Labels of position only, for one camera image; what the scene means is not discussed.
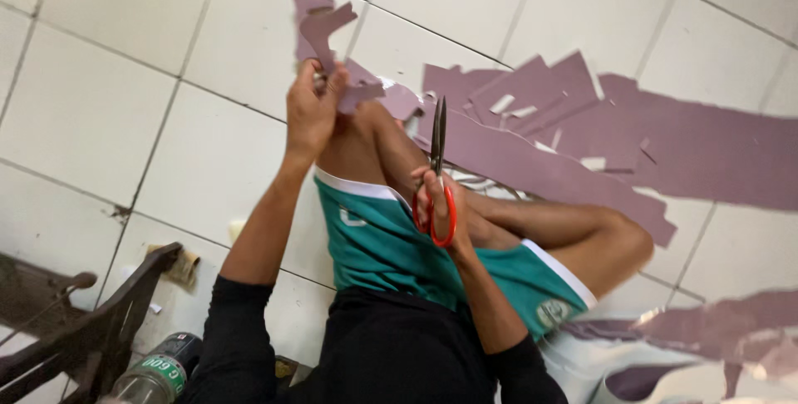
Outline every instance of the man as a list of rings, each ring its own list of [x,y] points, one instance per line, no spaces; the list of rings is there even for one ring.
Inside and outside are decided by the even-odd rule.
[[[459,224],[437,248],[407,206],[421,185],[421,217],[448,230],[424,153],[379,103],[336,116],[348,73],[317,89],[320,69],[305,61],[288,93],[283,164],[216,280],[182,401],[493,402],[498,380],[505,404],[565,402],[534,340],[633,275],[650,236],[610,209],[494,200],[444,175]],[[338,293],[318,367],[275,397],[264,307],[314,162]]]

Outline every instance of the scissor blade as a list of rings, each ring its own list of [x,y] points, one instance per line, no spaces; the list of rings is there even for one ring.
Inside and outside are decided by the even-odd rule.
[[[444,167],[444,147],[446,146],[446,96],[443,97],[441,113],[438,116],[438,166],[435,174],[441,176]]]

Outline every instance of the knee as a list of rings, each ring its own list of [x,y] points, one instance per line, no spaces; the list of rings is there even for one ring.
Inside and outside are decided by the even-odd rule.
[[[643,227],[621,212],[603,208],[604,226],[612,231],[618,256],[631,264],[643,266],[653,256],[653,239]]]

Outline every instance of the purple paper strip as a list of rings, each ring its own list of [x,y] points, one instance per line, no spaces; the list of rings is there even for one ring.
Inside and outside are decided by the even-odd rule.
[[[718,108],[600,77],[606,100],[536,133],[558,153],[602,156],[630,185],[665,195],[798,210],[798,119]]]
[[[424,108],[424,101],[409,88],[399,83],[394,83],[385,90],[385,96],[379,101],[382,106],[400,121],[406,121],[419,108]]]
[[[416,143],[429,150],[434,116],[420,119]],[[608,175],[591,172],[571,158],[539,150],[520,136],[484,127],[468,117],[447,116],[445,160],[503,185],[547,200],[617,209],[667,246],[676,227],[665,220],[665,203],[637,194]]]
[[[552,73],[564,86],[566,96],[549,108],[532,113],[524,119],[517,119],[517,122],[510,123],[507,129],[522,136],[533,135],[548,125],[578,113],[586,105],[598,101],[591,73],[587,70],[581,52],[576,52],[553,65]]]
[[[358,103],[385,95],[382,81],[352,58],[346,60],[344,67],[350,73],[350,80],[344,97],[338,102],[339,113],[352,114]]]
[[[607,376],[604,385],[615,398],[622,401],[642,401],[651,396],[663,376],[690,365],[694,364],[634,365]]]
[[[504,113],[530,106],[540,111],[557,103],[564,96],[564,89],[544,59],[535,57],[515,71],[506,72],[485,84],[468,99],[483,124],[498,128],[501,116],[492,113],[490,108],[505,95],[513,96],[514,100],[504,109]]]
[[[642,340],[733,364],[761,362],[768,377],[798,370],[789,355],[796,337],[784,328],[798,327],[798,290],[763,291],[740,299],[724,299],[693,309],[669,309],[646,320],[588,320],[560,327],[574,337],[592,340]]]
[[[495,69],[475,69],[461,72],[459,65],[444,69],[424,64],[424,92],[434,91],[437,96],[446,96],[447,109],[459,113],[468,104],[468,96],[483,85],[506,72]]]
[[[316,52],[299,31],[299,24],[305,17],[310,16],[312,10],[335,8],[334,0],[294,0],[294,26],[297,30],[297,47],[294,56],[297,61],[304,61],[308,58],[318,58]]]
[[[346,2],[333,12],[309,14],[299,24],[299,32],[316,52],[328,75],[335,71],[335,56],[330,50],[330,35],[355,19],[357,14],[352,11],[352,2]]]

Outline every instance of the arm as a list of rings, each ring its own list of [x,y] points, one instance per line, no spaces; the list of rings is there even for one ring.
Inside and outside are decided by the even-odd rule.
[[[416,170],[413,176],[423,177],[424,189],[429,191],[433,199],[435,228],[447,231],[448,209],[441,183],[427,168]],[[458,221],[467,219],[469,209],[464,188],[446,174],[443,182],[454,193]],[[419,194],[426,195],[424,190],[420,190]],[[446,235],[437,236],[443,239]],[[566,404],[562,389],[546,372],[544,360],[524,322],[474,252],[464,225],[458,225],[455,229],[452,246],[447,248],[447,252],[463,281],[474,327],[488,355],[488,365],[501,383],[502,402]]]
[[[439,230],[439,239],[444,239],[448,230],[448,209],[441,182],[435,173],[428,168],[419,168],[413,172],[416,178],[423,178],[424,188],[429,191],[435,204],[435,229]],[[449,175],[443,175],[445,186],[451,187],[454,193],[458,222],[468,219],[468,205],[464,188],[458,185]],[[419,196],[425,196],[424,189]],[[468,237],[465,225],[459,224],[455,229],[452,246],[447,248],[457,271],[463,281],[468,306],[471,308],[476,332],[480,337],[485,354],[492,355],[519,344],[529,335],[524,322],[512,308],[504,293],[496,286],[493,278],[485,270],[482,261],[476,256]]]
[[[254,207],[222,265],[221,276],[247,284],[274,285],[291,231],[305,174],[333,132],[347,73],[341,65],[319,95],[313,75],[321,65],[307,60],[288,92],[286,154],[277,176]]]
[[[288,93],[283,164],[222,265],[205,321],[203,354],[181,402],[267,402],[274,397],[274,349],[264,307],[277,281],[299,188],[332,134],[346,84],[339,66],[326,91],[317,92],[313,75],[318,69],[318,61],[305,61]]]

